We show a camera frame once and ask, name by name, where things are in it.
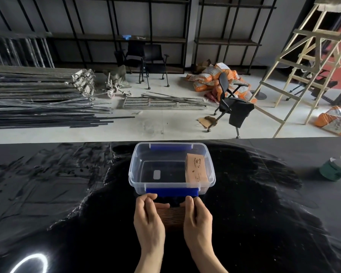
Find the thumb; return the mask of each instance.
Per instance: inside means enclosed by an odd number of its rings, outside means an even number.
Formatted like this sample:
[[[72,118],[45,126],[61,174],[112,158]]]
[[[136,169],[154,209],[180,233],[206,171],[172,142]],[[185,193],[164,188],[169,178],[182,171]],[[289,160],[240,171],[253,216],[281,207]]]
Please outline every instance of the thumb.
[[[195,225],[195,203],[193,202],[193,198],[190,196],[186,197],[185,200],[186,206],[186,214],[184,217],[184,224],[186,225]]]
[[[148,215],[148,222],[153,222],[158,214],[153,200],[151,200],[149,197],[147,197],[145,200],[145,209]]]

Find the clear plastic container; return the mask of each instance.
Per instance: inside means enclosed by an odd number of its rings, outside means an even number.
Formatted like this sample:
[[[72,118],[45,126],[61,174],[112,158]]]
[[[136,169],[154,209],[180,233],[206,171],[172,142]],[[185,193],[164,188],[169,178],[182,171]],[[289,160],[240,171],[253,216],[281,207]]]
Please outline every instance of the clear plastic container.
[[[187,153],[205,156],[209,183],[186,183]],[[205,194],[216,182],[210,153],[202,143],[143,142],[134,149],[129,169],[129,183],[137,194],[159,196],[197,196]]]

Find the forearm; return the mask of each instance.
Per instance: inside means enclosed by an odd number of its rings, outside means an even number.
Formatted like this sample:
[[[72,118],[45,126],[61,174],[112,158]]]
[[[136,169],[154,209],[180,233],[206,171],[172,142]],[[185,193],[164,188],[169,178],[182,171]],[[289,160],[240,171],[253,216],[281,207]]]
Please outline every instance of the forearm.
[[[159,273],[162,266],[163,253],[141,254],[134,273]]]
[[[192,254],[192,258],[200,273],[228,273],[213,251],[200,251]]]

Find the concrete floor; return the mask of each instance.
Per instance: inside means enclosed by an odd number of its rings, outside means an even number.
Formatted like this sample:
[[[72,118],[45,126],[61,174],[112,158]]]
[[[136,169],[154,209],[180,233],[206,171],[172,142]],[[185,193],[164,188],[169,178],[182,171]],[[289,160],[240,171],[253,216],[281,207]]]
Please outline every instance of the concrete floor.
[[[252,75],[243,78],[256,89],[261,80],[264,70],[253,70]],[[191,82],[184,81],[185,75],[169,75],[170,87],[165,87],[166,80],[160,80],[161,75],[151,74],[149,78],[151,91],[173,96],[202,97],[204,93],[197,93],[193,90]],[[138,84],[138,75],[127,75],[127,80],[133,86],[130,90],[133,96],[140,96],[147,92],[146,83]],[[267,82],[283,88],[285,77],[276,73]],[[273,115],[284,118],[294,101],[285,101],[282,98],[279,106],[274,107],[279,93],[263,87],[262,91],[268,96],[266,100],[258,101],[257,105],[266,109]],[[312,101],[313,97],[309,92],[305,94],[304,100]],[[116,96],[109,104],[114,108],[111,116],[135,116],[134,119],[115,119],[114,123],[107,126],[87,128],[30,128],[30,129],[0,129],[0,144],[4,143],[57,143],[57,142],[107,142],[107,141],[146,141],[146,140],[201,140],[201,139],[232,139],[236,137],[236,130],[228,124],[228,116],[219,120],[217,126],[207,133],[206,129],[196,120],[200,117],[213,115],[214,109],[187,111],[187,110],[143,110],[140,115],[134,115],[139,110],[117,109],[122,97]],[[328,103],[321,100],[318,110],[307,125],[304,121],[309,113],[310,107],[300,104],[294,110],[288,122],[284,125],[277,137],[328,137],[335,136],[325,130],[315,127],[312,123],[315,118],[330,108]],[[271,138],[278,129],[279,124],[257,110],[253,110],[246,118],[240,129],[241,138]]]

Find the left hand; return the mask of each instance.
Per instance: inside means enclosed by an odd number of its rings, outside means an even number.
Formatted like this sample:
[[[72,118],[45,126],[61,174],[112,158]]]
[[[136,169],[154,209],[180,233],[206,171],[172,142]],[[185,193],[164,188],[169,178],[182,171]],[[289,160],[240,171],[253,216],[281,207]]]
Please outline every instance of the left hand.
[[[169,208],[169,203],[154,203],[157,194],[144,194],[136,199],[134,226],[141,246],[142,256],[163,258],[165,228],[158,209]]]

